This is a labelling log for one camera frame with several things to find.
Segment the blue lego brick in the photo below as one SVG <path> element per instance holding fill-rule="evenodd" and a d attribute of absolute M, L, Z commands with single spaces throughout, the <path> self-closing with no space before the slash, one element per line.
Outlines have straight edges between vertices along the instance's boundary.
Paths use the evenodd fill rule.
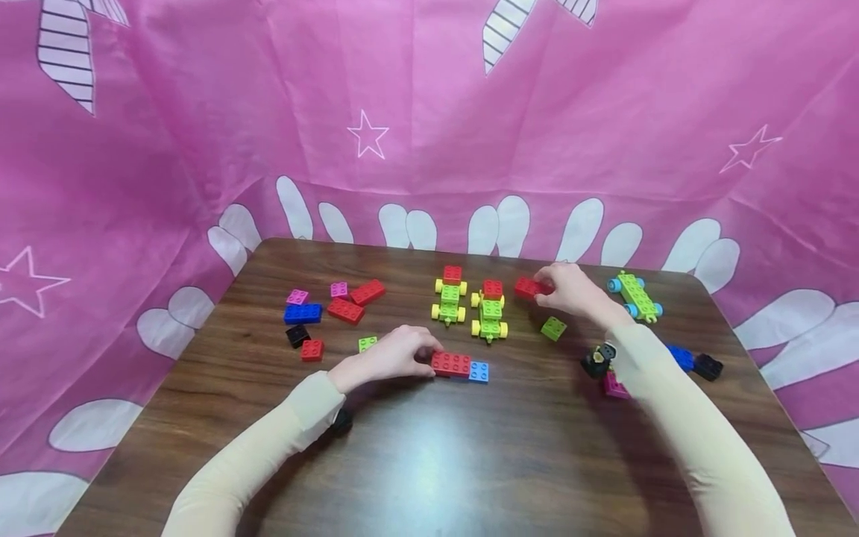
<path fill-rule="evenodd" d="M 290 304 L 283 312 L 288 325 L 309 325 L 322 320 L 322 304 Z"/>
<path fill-rule="evenodd" d="M 472 360 L 472 372 L 468 376 L 468 380 L 480 384 L 489 384 L 489 364 Z"/>
<path fill-rule="evenodd" d="M 692 353 L 683 347 L 678 347 L 675 345 L 665 345 L 669 351 L 671 351 L 671 356 L 674 357 L 674 361 L 677 362 L 677 365 L 686 372 L 692 371 L 695 368 L 695 359 L 692 357 Z"/>

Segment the toy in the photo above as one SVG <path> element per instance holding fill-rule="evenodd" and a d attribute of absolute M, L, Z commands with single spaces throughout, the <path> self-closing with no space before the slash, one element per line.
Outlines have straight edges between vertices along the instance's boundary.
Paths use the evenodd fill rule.
<path fill-rule="evenodd" d="M 437 352 L 430 362 L 438 376 L 458 376 L 468 378 L 472 373 L 472 359 L 463 354 Z"/>
<path fill-rule="evenodd" d="M 289 298 L 286 299 L 287 304 L 295 304 L 302 305 L 308 299 L 307 291 L 302 291 L 300 289 L 293 289 L 291 293 L 289 293 Z"/>
<path fill-rule="evenodd" d="M 488 345 L 491 345 L 493 339 L 507 338 L 507 323 L 501 320 L 504 310 L 504 295 L 501 294 L 500 287 L 500 282 L 486 280 L 480 293 L 472 294 L 472 308 L 480 308 L 480 320 L 472 320 L 472 336 L 486 339 Z M 501 298 L 490 300 L 487 291 L 489 294 Z"/>
<path fill-rule="evenodd" d="M 357 325 L 364 316 L 364 308 L 347 302 L 342 298 L 335 298 L 328 304 L 328 314 L 340 320 L 345 320 L 351 325 Z"/>
<path fill-rule="evenodd" d="M 325 344 L 318 339 L 305 339 L 302 343 L 302 362 L 319 362 L 324 350 Z"/>
<path fill-rule="evenodd" d="M 358 306 L 366 306 L 384 294 L 385 287 L 382 286 L 381 282 L 379 280 L 372 280 L 368 284 L 364 284 L 352 291 L 350 296 L 352 297 L 352 301 Z"/>
<path fill-rule="evenodd" d="M 606 376 L 602 378 L 602 387 L 606 390 L 606 395 L 609 397 L 617 397 L 618 399 L 630 398 L 629 392 L 626 391 L 623 384 L 618 382 L 612 369 L 609 369 L 606 372 Z"/>
<path fill-rule="evenodd" d="M 608 368 L 611 367 L 612 360 L 618 355 L 614 345 L 604 343 L 597 345 L 594 351 L 582 358 L 579 362 L 592 379 L 599 379 L 605 376 Z"/>
<path fill-rule="evenodd" d="M 701 375 L 705 380 L 713 382 L 722 374 L 724 364 L 714 359 L 709 354 L 699 354 L 695 357 L 693 371 Z"/>
<path fill-rule="evenodd" d="M 516 280 L 516 285 L 513 288 L 516 296 L 526 300 L 533 300 L 535 295 L 550 295 L 555 292 L 555 288 L 551 285 L 542 284 L 534 281 L 531 278 L 524 276 Z"/>
<path fill-rule="evenodd" d="M 679 365 L 686 373 L 692 371 L 695 367 L 695 360 L 692 359 L 692 353 L 687 349 L 675 345 L 665 345 L 665 348 L 671 352 L 671 356 L 674 357 L 674 361 L 677 362 L 677 365 Z"/>
<path fill-rule="evenodd" d="M 636 278 L 634 274 L 620 271 L 617 278 L 608 280 L 607 287 L 609 292 L 620 293 L 626 300 L 624 308 L 633 319 L 655 323 L 657 317 L 662 317 L 662 305 L 650 300 L 644 292 L 644 280 Z"/>
<path fill-rule="evenodd" d="M 317 323 L 322 320 L 322 304 L 290 304 L 283 312 L 283 322 L 288 325 Z"/>
<path fill-rule="evenodd" d="M 429 316 L 443 321 L 444 326 L 466 319 L 466 309 L 460 306 L 460 296 L 468 291 L 468 282 L 460 281 L 461 276 L 462 268 L 448 265 L 444 267 L 442 278 L 436 280 L 436 293 L 440 293 L 442 298 L 438 304 L 432 305 Z"/>
<path fill-rule="evenodd" d="M 472 362 L 468 380 L 480 384 L 489 384 L 489 364 L 486 362 Z"/>
<path fill-rule="evenodd" d="M 539 330 L 547 338 L 557 342 L 561 338 L 561 334 L 564 333 L 564 330 L 566 329 L 567 325 L 565 325 L 559 319 L 555 317 L 549 317 L 543 327 Z"/>
<path fill-rule="evenodd" d="M 366 351 L 367 349 L 369 349 L 370 347 L 375 345 L 377 341 L 379 341 L 379 338 L 377 338 L 376 336 L 370 336 L 368 338 L 359 339 L 358 340 L 358 352 L 360 353 L 360 352 Z"/>
<path fill-rule="evenodd" d="M 349 286 L 346 282 L 331 284 L 331 298 L 346 298 L 347 296 L 349 296 Z"/>
<path fill-rule="evenodd" d="M 302 346 L 305 340 L 310 339 L 310 334 L 304 325 L 293 326 L 286 331 L 286 337 L 289 339 L 289 344 L 293 349 Z"/>

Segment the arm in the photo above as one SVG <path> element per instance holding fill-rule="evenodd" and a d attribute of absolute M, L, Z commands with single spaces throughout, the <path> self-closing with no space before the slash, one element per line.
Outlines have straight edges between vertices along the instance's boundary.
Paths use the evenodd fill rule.
<path fill-rule="evenodd" d="M 537 273 L 555 286 L 540 305 L 585 316 L 606 330 L 618 355 L 618 381 L 653 420 L 713 537 L 794 535 L 781 498 L 758 459 L 719 409 L 680 369 L 646 326 L 638 325 L 576 265 Z"/>
<path fill-rule="evenodd" d="M 162 537 L 232 537 L 247 504 L 295 453 L 334 422 L 345 395 L 395 376 L 433 376 L 416 354 L 441 351 L 426 328 L 401 326 L 360 356 L 304 379 L 289 397 L 238 435 L 188 482 L 173 505 Z"/>

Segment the light blue lego brick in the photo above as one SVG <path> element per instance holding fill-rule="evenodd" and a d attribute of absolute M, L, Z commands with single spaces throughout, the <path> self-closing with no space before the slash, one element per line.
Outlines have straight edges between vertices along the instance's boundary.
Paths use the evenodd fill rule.
<path fill-rule="evenodd" d="M 468 376 L 468 380 L 480 384 L 489 384 L 489 364 L 472 360 L 472 372 Z"/>

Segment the white star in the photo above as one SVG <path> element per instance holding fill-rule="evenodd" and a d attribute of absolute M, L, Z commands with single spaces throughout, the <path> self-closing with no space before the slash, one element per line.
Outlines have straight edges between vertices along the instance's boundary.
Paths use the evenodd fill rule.
<path fill-rule="evenodd" d="M 22 259 L 27 260 L 26 267 L 23 263 L 20 263 Z M 35 289 L 35 287 L 41 284 L 34 284 L 32 280 L 46 280 L 51 283 Z M 36 317 L 44 319 L 45 302 L 42 299 L 42 292 L 70 281 L 70 278 L 56 278 L 54 276 L 36 274 L 33 269 L 33 251 L 30 247 L 26 247 L 5 268 L 0 267 L 0 304 L 13 302 Z M 18 284 L 21 289 L 11 289 L 14 287 L 14 284 Z M 38 308 L 34 305 L 34 302 L 38 302 Z"/>
<path fill-rule="evenodd" d="M 758 153 L 770 147 L 771 143 L 781 142 L 782 137 L 780 136 L 764 139 L 764 136 L 766 136 L 767 126 L 768 125 L 762 126 L 759 131 L 755 132 L 755 135 L 752 137 L 752 139 L 746 143 L 729 144 L 728 148 L 734 152 L 734 155 L 731 157 L 731 160 L 728 161 L 728 164 L 725 164 L 722 170 L 719 171 L 719 173 L 722 173 L 736 166 L 737 164 L 742 164 L 746 168 L 752 169 L 754 160 L 758 158 Z"/>
<path fill-rule="evenodd" d="M 346 127 L 346 129 L 358 138 L 358 157 L 364 154 L 365 151 L 371 150 L 378 156 L 385 159 L 379 146 L 379 138 L 385 136 L 387 127 L 374 127 L 367 119 L 367 114 L 361 111 L 361 125 L 358 127 Z"/>

